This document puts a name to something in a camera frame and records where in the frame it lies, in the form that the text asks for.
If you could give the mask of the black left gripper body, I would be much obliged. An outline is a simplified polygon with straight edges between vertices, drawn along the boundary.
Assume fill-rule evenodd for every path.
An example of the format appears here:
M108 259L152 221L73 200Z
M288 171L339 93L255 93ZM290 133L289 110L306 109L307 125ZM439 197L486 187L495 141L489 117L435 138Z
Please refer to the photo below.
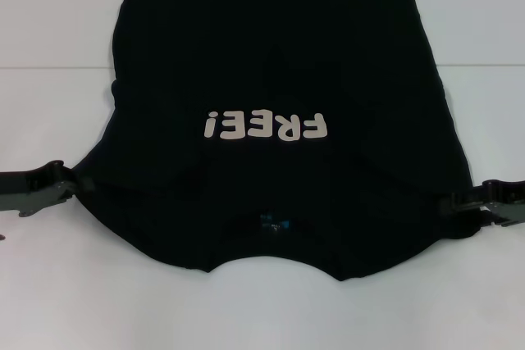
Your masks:
M17 211L19 217L66 202L79 186L63 161L50 161L34 170L2 172L0 181L1 211Z

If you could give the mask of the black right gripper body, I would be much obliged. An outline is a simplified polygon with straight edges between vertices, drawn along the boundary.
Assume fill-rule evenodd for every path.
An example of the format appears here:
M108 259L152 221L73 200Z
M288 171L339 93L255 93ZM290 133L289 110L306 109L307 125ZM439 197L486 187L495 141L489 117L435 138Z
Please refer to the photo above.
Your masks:
M509 227L524 222L524 182L486 180L481 185L482 226Z

